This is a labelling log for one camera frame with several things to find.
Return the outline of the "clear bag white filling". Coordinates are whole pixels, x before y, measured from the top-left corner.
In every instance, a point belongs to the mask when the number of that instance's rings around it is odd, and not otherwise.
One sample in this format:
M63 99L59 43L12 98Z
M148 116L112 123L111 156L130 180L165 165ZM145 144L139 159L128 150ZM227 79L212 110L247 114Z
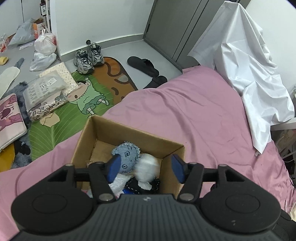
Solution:
M123 189L125 188L126 183L131 178L132 178L132 175L130 174L118 173L114 181L111 184L109 184L116 198L118 198L123 193Z

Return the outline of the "blue denim heart plush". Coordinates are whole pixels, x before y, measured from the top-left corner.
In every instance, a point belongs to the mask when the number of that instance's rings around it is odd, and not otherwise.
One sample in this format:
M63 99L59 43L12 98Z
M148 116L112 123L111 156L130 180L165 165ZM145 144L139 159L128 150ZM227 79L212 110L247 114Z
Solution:
M131 142L124 142L116 146L111 151L111 154L119 154L121 157L119 173L131 173L134 170L134 166L138 162L140 148Z

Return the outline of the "black patch plush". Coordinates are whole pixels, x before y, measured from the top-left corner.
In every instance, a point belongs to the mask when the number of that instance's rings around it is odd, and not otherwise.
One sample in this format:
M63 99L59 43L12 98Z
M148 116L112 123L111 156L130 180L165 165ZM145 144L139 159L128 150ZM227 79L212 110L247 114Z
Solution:
M140 182L135 177L131 178L125 185L125 188L131 190L134 194L147 195L158 194L160 179L154 178L151 182Z

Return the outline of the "small white pack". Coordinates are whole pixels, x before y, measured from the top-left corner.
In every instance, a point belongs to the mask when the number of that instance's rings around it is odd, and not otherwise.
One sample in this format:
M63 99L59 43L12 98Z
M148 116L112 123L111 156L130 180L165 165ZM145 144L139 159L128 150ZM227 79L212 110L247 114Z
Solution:
M153 155L141 154L134 166L134 176L139 182L151 182L159 173L159 162Z

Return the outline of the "blue tissue pack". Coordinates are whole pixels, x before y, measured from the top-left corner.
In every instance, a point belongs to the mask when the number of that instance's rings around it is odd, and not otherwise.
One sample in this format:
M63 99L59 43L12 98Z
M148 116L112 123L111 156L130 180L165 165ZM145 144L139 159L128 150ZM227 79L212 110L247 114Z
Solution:
M122 190L124 194L133 194L133 192L127 188Z

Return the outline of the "brown cardboard box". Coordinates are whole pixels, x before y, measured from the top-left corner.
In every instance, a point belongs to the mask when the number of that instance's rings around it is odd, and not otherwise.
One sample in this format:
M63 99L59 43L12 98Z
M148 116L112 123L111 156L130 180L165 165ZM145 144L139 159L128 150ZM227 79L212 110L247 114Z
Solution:
M71 160L76 168L94 162L107 162L115 153L121 155L120 171L131 173L141 154L150 154L158 161L156 177L160 179L160 193L177 196L182 185L171 168L171 156L184 158L182 144L142 132L98 115L88 119L81 132Z

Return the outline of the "pink bed sheet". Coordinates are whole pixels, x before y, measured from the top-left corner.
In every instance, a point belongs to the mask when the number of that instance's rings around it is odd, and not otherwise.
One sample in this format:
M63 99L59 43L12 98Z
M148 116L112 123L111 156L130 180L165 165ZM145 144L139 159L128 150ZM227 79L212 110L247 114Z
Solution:
M184 145L204 166L196 203L122 194L96 203L89 165L71 164L81 132L1 173L1 240L295 240L295 188L273 142L252 144L239 94L214 70L186 69L128 94L103 118Z

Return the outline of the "cartoon floor mat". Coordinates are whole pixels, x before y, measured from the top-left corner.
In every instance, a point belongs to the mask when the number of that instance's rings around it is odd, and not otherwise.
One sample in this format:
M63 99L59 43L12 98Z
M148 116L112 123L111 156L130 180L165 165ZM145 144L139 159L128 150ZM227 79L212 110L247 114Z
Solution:
M103 115L121 102L137 87L120 62L106 57L105 63L92 74L71 73L79 86L67 96L54 94L31 111L26 110L22 82L10 92L16 94L27 133L13 142L7 151L1 151L1 160L9 166L1 171L27 166L52 151L56 145L80 132L92 115Z

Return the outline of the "packaged bedding bundle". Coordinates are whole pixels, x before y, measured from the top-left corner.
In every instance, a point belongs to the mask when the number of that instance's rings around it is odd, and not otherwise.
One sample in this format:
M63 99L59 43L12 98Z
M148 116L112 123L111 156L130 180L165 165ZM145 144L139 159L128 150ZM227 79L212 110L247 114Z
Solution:
M45 70L23 91L30 120L36 122L66 104L68 95L78 88L65 63Z

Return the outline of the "pink cartoon cushion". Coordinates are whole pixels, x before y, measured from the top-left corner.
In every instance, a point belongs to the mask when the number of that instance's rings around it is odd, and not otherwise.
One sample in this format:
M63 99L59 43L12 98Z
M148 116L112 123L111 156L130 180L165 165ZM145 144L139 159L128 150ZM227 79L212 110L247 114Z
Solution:
M27 133L15 93L1 100L0 116L0 148L3 150Z

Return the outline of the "grey sneaker pair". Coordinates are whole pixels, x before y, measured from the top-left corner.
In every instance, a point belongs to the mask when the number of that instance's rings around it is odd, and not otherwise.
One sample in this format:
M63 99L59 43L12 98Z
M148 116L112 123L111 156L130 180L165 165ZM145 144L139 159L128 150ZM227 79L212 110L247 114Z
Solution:
M98 43L87 40L86 45L88 49L77 50L73 60L77 71L84 75L93 73L95 67L102 66L105 63L101 46Z

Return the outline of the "black slipper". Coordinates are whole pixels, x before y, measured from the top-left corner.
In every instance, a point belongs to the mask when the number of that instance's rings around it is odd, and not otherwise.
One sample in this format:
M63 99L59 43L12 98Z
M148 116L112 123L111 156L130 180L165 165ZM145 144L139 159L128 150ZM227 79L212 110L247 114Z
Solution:
M152 62L148 59L140 59L137 56L128 58L127 63L129 66L149 75L150 77L158 77L159 71L154 67Z

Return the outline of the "white insole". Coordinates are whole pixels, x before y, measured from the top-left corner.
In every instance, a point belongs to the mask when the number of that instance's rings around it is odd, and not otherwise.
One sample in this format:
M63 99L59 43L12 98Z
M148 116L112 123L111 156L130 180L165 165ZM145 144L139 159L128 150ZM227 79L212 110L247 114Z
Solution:
M16 77L19 75L20 69L12 66L7 68L3 71L0 75L0 98L3 97L5 92L10 87L11 83L16 79Z

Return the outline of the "yellow slipper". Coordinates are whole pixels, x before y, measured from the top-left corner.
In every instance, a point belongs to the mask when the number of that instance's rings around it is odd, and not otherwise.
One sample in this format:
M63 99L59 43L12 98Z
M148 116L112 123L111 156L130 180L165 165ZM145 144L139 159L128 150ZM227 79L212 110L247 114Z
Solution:
M0 66L5 65L8 62L9 58L6 56L0 56Z

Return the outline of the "grey plastic bag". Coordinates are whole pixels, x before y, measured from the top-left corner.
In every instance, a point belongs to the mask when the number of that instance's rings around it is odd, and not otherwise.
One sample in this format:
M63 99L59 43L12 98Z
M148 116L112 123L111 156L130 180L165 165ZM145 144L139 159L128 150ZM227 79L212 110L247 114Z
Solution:
M35 40L34 22L35 19L29 19L19 26L15 35L10 40L9 46L22 45Z

